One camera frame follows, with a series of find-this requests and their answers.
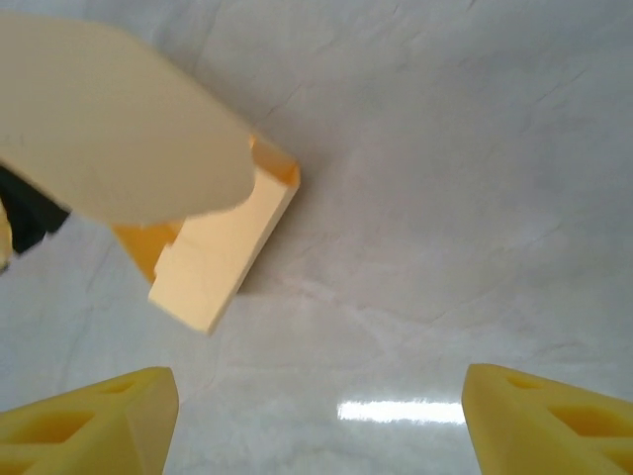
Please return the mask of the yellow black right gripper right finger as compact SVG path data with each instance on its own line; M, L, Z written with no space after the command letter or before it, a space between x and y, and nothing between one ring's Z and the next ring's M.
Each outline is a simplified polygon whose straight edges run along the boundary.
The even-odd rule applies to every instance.
M469 366L462 407L484 474L629 474L632 405L492 364Z

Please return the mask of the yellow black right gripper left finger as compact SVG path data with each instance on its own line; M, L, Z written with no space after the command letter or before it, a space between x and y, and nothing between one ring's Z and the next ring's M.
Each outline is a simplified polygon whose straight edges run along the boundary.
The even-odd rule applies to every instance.
M1 414L3 474L161 474L179 412L168 367L148 367Z

